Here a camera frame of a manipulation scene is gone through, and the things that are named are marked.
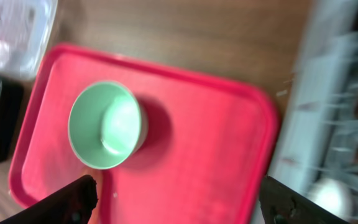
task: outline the pink tray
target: pink tray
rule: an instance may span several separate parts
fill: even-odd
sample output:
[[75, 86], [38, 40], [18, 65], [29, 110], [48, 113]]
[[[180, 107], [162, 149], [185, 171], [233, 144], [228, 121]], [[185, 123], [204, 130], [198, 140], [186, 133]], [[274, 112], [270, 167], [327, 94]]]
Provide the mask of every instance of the pink tray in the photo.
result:
[[24, 207], [79, 178], [71, 106], [114, 80], [149, 117], [142, 148], [104, 171], [103, 223], [247, 223], [269, 164], [277, 118], [253, 86], [70, 45], [44, 58], [17, 143], [9, 187]]

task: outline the clear plastic container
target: clear plastic container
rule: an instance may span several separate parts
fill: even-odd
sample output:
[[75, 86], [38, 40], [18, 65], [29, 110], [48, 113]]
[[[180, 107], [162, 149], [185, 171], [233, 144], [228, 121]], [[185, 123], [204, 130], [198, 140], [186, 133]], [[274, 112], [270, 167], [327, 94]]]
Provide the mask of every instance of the clear plastic container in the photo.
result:
[[58, 0], [0, 0], [0, 73], [34, 79], [47, 47]]

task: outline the green cup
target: green cup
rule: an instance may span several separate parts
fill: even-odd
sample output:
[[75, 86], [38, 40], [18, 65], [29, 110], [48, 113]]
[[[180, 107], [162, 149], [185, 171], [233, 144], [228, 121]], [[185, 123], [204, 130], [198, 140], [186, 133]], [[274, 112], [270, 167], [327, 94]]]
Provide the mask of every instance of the green cup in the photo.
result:
[[143, 144], [148, 123], [143, 108], [125, 87], [99, 82], [74, 102], [68, 135], [77, 158], [94, 169], [124, 162]]

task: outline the cup rim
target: cup rim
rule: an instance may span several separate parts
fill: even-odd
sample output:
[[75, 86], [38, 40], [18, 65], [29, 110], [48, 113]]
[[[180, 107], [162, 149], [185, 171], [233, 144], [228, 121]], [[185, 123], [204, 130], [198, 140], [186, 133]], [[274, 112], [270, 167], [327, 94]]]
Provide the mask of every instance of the cup rim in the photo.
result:
[[[95, 166], [93, 164], [90, 164], [89, 162], [87, 162], [85, 159], [83, 159], [76, 151], [74, 145], [73, 145], [73, 142], [71, 140], [71, 134], [70, 134], [70, 121], [71, 121], [71, 113], [73, 112], [73, 108], [74, 108], [74, 105], [76, 104], [76, 102], [78, 101], [78, 99], [82, 96], [83, 93], [85, 93], [86, 91], [88, 91], [90, 88], [92, 87], [95, 87], [95, 86], [98, 86], [98, 85], [111, 85], [113, 87], [118, 87], [120, 88], [121, 90], [123, 90], [123, 92], [127, 93], [131, 98], [132, 100], [135, 102], [135, 105], [136, 105], [136, 108], [139, 112], [138, 116], [139, 116], [139, 130], [137, 132], [137, 140], [136, 140], [136, 144], [134, 145], [134, 147], [131, 149], [131, 152], [127, 155], [127, 156], [124, 156], [124, 158], [115, 163], [114, 165], [111, 165], [111, 166], [106, 166], [106, 167], [101, 167], [101, 166]], [[126, 159], [128, 159], [128, 157], [135, 151], [136, 149], [136, 146], [138, 145], [138, 142], [139, 142], [139, 138], [140, 138], [140, 134], [142, 133], [142, 122], [143, 122], [143, 117], [142, 117], [142, 113], [141, 113], [141, 108], [140, 108], [140, 104], [139, 102], [137, 101], [136, 97], [134, 96], [134, 94], [130, 91], [130, 89], [128, 89], [126, 86], [124, 86], [123, 84], [121, 83], [118, 83], [118, 82], [115, 82], [115, 81], [109, 81], [109, 80], [104, 80], [104, 81], [98, 81], [98, 82], [94, 82], [90, 85], [88, 85], [83, 91], [81, 91], [81, 93], [76, 97], [74, 103], [73, 103], [73, 106], [71, 106], [71, 110], [70, 110], [70, 115], [68, 117], [68, 122], [67, 122], [67, 131], [68, 131], [68, 140], [70, 142], [70, 146], [71, 146], [71, 150], [74, 152], [75, 156], [77, 158], [79, 158], [79, 160], [85, 164], [86, 166], [90, 167], [90, 168], [94, 168], [94, 169], [99, 169], [99, 170], [105, 170], [105, 169], [111, 169], [113, 167], [116, 167], [118, 166], [119, 164], [122, 164]]]

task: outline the wooden table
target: wooden table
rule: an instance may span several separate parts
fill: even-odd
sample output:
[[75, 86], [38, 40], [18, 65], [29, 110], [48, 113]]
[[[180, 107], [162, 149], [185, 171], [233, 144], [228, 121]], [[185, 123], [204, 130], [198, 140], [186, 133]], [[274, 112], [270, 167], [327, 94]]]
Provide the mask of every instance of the wooden table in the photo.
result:
[[[284, 113], [310, 0], [61, 0], [58, 40], [252, 83]], [[26, 94], [21, 118], [32, 83]], [[21, 122], [18, 122], [16, 136]], [[0, 164], [0, 221], [21, 208]]]

